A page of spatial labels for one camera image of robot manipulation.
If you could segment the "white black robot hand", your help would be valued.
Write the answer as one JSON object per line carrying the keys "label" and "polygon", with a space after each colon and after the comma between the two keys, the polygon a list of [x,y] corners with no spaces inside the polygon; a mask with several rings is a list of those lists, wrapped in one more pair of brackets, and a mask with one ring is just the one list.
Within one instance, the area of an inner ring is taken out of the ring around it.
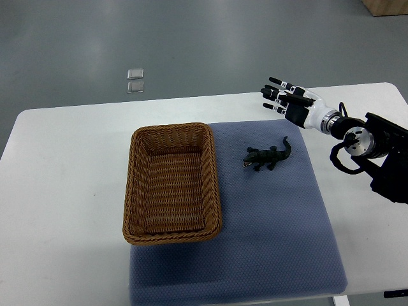
{"label": "white black robot hand", "polygon": [[316,93],[274,77],[269,81],[270,84],[261,89],[263,98],[268,100],[263,106],[299,128],[314,128],[329,134],[332,124],[341,117],[338,110],[327,106]]}

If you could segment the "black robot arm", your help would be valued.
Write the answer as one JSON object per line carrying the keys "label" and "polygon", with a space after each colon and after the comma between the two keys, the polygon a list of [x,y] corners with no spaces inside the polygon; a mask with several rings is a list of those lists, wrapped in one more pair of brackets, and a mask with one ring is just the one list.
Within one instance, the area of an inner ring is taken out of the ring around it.
{"label": "black robot arm", "polygon": [[330,153],[338,170],[372,178],[371,190],[394,203],[407,203],[407,130],[374,113],[366,121],[338,117],[330,134],[341,142]]}

